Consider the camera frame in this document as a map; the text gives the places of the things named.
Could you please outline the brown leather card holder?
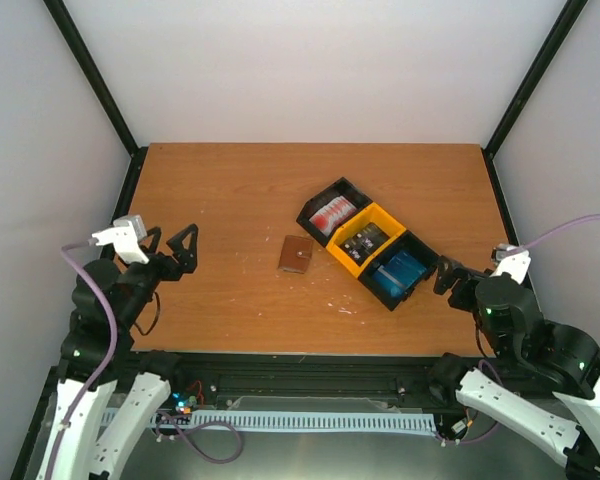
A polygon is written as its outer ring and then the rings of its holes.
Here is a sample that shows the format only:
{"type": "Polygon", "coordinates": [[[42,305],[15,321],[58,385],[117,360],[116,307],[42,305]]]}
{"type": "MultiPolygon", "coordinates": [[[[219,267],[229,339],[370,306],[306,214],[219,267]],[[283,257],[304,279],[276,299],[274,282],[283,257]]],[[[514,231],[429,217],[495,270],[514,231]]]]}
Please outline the brown leather card holder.
{"type": "Polygon", "coordinates": [[[278,269],[288,273],[307,272],[313,253],[313,240],[309,237],[287,235],[284,238],[278,269]]]}

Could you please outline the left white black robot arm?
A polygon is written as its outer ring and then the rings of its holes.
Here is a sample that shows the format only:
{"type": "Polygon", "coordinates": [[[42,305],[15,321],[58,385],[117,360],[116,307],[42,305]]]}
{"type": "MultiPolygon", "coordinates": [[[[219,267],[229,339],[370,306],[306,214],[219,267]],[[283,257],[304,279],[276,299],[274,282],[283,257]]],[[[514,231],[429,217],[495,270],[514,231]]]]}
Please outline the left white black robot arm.
{"type": "Polygon", "coordinates": [[[181,400],[188,378],[179,357],[152,351],[108,427],[101,420],[134,340],[131,331],[163,282],[177,282],[198,264],[199,229],[190,224],[158,251],[159,228],[138,215],[114,220],[61,255],[77,278],[70,330],[61,345],[56,407],[37,472],[40,479],[117,479],[159,406],[181,400]]]}

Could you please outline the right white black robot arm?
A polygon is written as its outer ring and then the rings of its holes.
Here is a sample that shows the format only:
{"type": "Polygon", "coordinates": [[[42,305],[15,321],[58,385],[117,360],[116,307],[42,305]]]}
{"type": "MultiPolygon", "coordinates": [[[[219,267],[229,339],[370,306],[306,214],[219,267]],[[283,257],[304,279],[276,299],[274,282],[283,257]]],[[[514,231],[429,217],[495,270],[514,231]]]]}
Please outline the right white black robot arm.
{"type": "Polygon", "coordinates": [[[494,375],[446,353],[428,375],[432,396],[484,413],[563,467],[570,479],[600,479],[600,347],[575,327],[545,318],[525,287],[527,251],[500,252],[493,272],[440,257],[434,291],[472,314],[496,358],[550,392],[572,414],[567,420],[514,394],[494,375]]]}

